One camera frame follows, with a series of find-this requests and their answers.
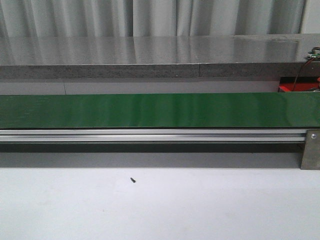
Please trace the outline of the grey granite counter slab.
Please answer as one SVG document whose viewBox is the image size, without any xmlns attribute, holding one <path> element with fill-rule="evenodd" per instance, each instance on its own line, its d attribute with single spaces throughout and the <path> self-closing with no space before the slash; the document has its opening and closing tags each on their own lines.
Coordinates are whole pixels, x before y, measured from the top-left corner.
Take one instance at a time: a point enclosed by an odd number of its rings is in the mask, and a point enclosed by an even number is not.
<svg viewBox="0 0 320 240">
<path fill-rule="evenodd" d="M 2 79 L 316 77 L 305 56 L 318 34 L 9 37 Z"/>
</svg>

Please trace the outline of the red plastic tray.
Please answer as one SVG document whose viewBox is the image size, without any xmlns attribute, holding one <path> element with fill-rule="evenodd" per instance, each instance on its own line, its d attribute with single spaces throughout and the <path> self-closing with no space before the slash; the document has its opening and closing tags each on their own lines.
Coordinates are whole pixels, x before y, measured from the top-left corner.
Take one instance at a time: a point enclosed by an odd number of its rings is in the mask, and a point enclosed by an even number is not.
<svg viewBox="0 0 320 240">
<path fill-rule="evenodd" d="M 295 83 L 294 77 L 282 77 L 278 86 L 278 92 L 319 92 L 318 77 L 298 77 Z"/>
</svg>

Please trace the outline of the green conveyor belt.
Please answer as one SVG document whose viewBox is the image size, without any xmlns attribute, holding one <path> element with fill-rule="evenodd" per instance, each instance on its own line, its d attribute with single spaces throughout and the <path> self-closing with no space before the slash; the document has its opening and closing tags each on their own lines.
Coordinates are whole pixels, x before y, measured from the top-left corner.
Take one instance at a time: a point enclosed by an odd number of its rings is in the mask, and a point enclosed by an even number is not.
<svg viewBox="0 0 320 240">
<path fill-rule="evenodd" d="M 317 128 L 306 92 L 3 95 L 2 129 Z"/>
</svg>

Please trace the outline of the small green circuit board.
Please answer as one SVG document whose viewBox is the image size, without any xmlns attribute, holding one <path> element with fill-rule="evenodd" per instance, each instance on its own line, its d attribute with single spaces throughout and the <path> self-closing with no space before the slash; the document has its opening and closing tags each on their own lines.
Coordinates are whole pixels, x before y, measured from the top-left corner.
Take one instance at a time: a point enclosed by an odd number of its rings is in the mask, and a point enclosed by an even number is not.
<svg viewBox="0 0 320 240">
<path fill-rule="evenodd" d="M 305 59 L 307 59 L 307 60 L 314 59 L 315 61 L 319 61 L 320 60 L 320 49 L 319 48 L 312 49 L 311 51 L 309 51 L 306 54 Z"/>
</svg>

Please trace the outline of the grey pleated curtain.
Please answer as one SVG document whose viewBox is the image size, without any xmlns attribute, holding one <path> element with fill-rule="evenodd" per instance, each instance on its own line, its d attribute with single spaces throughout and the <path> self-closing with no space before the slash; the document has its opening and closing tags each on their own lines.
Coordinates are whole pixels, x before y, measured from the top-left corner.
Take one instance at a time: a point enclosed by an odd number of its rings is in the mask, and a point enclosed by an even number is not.
<svg viewBox="0 0 320 240">
<path fill-rule="evenodd" d="M 3 0 L 2 37 L 312 34 L 317 0 Z"/>
</svg>

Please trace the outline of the aluminium conveyor side rail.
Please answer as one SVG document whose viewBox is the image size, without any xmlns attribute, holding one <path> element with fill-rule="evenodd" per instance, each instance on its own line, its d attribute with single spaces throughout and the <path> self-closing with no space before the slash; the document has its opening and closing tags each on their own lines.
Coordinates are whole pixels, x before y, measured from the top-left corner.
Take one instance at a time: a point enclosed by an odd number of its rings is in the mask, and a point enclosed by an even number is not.
<svg viewBox="0 0 320 240">
<path fill-rule="evenodd" d="M 307 129 L 19 129 L 2 143 L 37 142 L 303 142 Z"/>
</svg>

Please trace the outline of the steel conveyor support bracket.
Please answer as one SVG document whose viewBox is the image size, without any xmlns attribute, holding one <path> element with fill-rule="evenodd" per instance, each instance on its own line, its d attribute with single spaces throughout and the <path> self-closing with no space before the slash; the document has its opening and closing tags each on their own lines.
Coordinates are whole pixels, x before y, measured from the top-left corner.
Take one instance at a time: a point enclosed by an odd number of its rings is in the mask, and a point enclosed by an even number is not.
<svg viewBox="0 0 320 240">
<path fill-rule="evenodd" d="M 301 170 L 320 169 L 320 130 L 310 129 L 306 133 Z"/>
</svg>

